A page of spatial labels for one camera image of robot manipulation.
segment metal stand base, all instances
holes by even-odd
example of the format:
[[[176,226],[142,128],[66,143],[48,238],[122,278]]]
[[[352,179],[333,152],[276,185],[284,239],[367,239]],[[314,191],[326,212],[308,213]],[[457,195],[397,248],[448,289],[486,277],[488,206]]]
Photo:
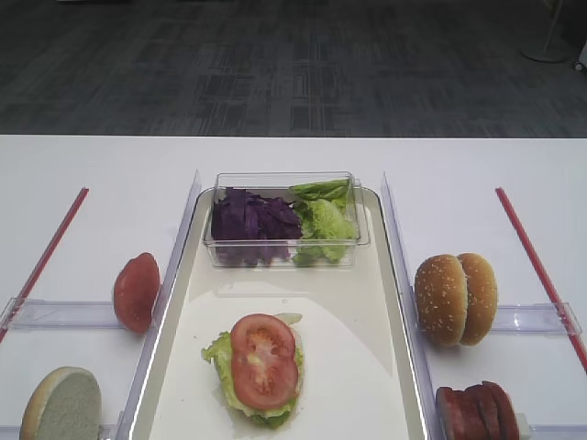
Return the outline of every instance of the metal stand base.
[[[570,58],[570,54],[565,50],[554,48],[548,50],[542,48],[521,49],[520,53],[529,60],[538,62],[564,62]]]

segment sandwich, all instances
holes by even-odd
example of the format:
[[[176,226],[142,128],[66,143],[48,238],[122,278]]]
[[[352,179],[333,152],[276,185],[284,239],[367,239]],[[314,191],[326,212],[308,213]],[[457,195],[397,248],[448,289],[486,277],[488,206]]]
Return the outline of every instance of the sandwich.
[[[442,346],[475,346],[491,330],[498,292],[493,269],[478,254],[436,255],[415,274],[418,320]]]
[[[301,319],[297,313],[250,314],[202,350],[206,362],[214,360],[228,406],[255,424],[278,428],[295,409],[304,354],[291,325]]]

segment purple cabbage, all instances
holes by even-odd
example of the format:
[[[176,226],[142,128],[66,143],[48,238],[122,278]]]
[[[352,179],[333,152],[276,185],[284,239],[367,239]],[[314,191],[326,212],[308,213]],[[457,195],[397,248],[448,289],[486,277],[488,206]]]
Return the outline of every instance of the purple cabbage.
[[[211,233],[214,240],[293,240],[302,237],[302,222],[282,197],[227,188],[226,197],[214,203]],[[274,258],[289,258],[286,246],[217,247],[216,254],[228,266],[269,266]]]

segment meat slice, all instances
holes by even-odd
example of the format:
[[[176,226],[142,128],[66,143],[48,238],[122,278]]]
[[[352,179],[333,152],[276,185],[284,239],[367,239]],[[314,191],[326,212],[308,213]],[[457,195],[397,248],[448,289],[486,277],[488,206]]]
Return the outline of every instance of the meat slice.
[[[440,387],[437,390],[437,408],[444,424],[448,440],[467,440],[465,423],[460,411],[457,395],[452,388]]]
[[[465,423],[467,440],[488,440],[489,434],[477,408],[477,402],[465,391],[455,391],[460,413]]]
[[[502,440],[520,440],[520,431],[515,419],[514,407],[507,393],[496,383],[484,380],[482,386],[486,387],[492,394],[497,405],[499,429]]]
[[[482,385],[473,385],[465,390],[465,394],[471,396],[477,403],[481,418],[489,434],[489,440],[502,440],[497,405],[493,399],[492,392]]]

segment white tray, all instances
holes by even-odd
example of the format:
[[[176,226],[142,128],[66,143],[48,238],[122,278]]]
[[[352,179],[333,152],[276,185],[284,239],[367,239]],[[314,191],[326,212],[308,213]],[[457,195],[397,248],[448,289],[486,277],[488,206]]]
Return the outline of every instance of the white tray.
[[[377,195],[363,190],[372,240],[345,269],[214,268],[202,243],[211,196],[196,204],[128,438],[424,438]],[[245,314],[281,312],[304,316],[305,384],[273,431],[227,408],[200,350]]]

